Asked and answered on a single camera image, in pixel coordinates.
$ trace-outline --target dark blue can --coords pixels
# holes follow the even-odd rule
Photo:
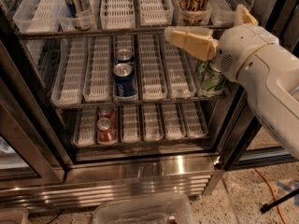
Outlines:
[[[113,78],[117,96],[130,97],[135,95],[134,72],[129,63],[116,64],[113,67]]]
[[[135,57],[129,49],[117,49],[115,52],[115,64],[129,63],[134,67]]]

